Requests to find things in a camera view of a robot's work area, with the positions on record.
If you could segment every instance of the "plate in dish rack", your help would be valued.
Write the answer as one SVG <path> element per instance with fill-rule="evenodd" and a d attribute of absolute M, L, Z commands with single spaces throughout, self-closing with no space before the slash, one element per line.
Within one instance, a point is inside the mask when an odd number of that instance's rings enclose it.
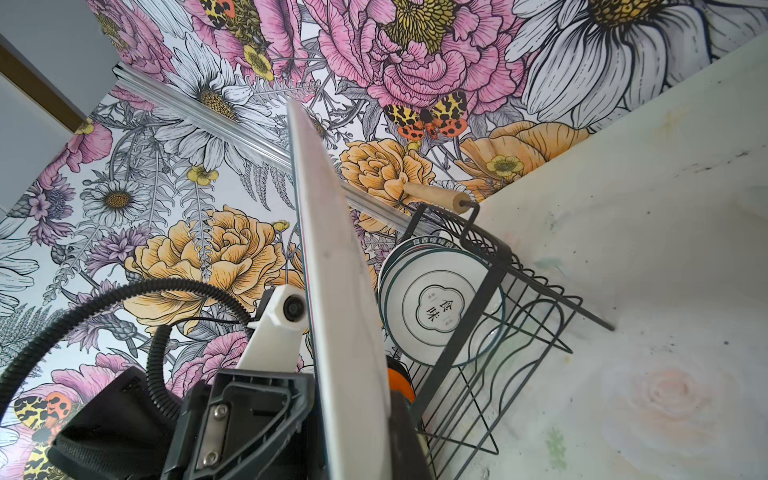
<path fill-rule="evenodd" d="M 436 248 L 416 251 L 392 267 L 382 284 L 384 325 L 392 341 L 408 357 L 434 366 L 459 320 L 480 287 L 488 267 L 463 250 Z M 494 343 L 501 330 L 505 305 L 501 289 L 491 298 L 453 366 L 476 359 Z"/>

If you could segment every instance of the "metal rail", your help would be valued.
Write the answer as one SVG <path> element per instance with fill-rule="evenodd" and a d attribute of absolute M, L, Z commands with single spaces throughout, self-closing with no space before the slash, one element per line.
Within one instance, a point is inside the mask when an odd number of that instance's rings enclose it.
<path fill-rule="evenodd" d="M 139 95 L 154 104 L 161 105 L 179 113 L 195 126 L 202 128 L 212 135 L 216 135 L 224 141 L 236 144 L 254 152 L 264 161 L 269 162 L 287 174 L 293 175 L 290 152 L 273 145 L 237 122 L 229 118 L 215 114 L 208 107 L 189 98 L 185 94 L 154 80 L 147 75 L 134 70 L 132 67 L 118 63 L 112 71 L 118 77 L 118 87 Z M 405 232 L 408 229 L 411 217 L 394 207 L 376 200 L 362 190 L 339 180 L 347 203 L 357 210 L 365 212 L 371 217 L 386 223 L 390 227 Z M 429 229 L 419 228 L 418 235 L 429 235 Z"/>

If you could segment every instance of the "orange object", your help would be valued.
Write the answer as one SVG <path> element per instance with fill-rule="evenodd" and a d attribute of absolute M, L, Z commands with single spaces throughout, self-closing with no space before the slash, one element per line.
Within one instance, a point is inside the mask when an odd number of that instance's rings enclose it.
<path fill-rule="evenodd" d="M 394 369 L 387 369 L 387 374 L 389 375 L 389 389 L 402 393 L 409 402 L 413 403 L 416 400 L 416 394 L 413 392 L 411 382 Z"/>

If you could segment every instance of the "wooden handle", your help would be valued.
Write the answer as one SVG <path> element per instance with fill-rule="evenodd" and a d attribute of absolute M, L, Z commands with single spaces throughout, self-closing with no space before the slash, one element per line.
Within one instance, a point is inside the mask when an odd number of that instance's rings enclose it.
<path fill-rule="evenodd" d="M 472 198 L 464 192 L 449 190 L 447 188 L 432 187 L 430 185 L 406 183 L 403 190 L 414 197 L 421 198 L 431 204 L 463 214 L 469 207 L 461 205 L 462 200 L 471 202 Z"/>

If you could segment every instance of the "white marble surface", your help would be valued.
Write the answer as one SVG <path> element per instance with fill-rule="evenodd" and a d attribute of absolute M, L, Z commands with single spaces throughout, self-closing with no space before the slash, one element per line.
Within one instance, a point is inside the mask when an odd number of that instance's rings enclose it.
<path fill-rule="evenodd" d="M 768 478 L 766 78 L 763 35 L 482 204 L 617 331 L 577 318 L 463 478 Z"/>

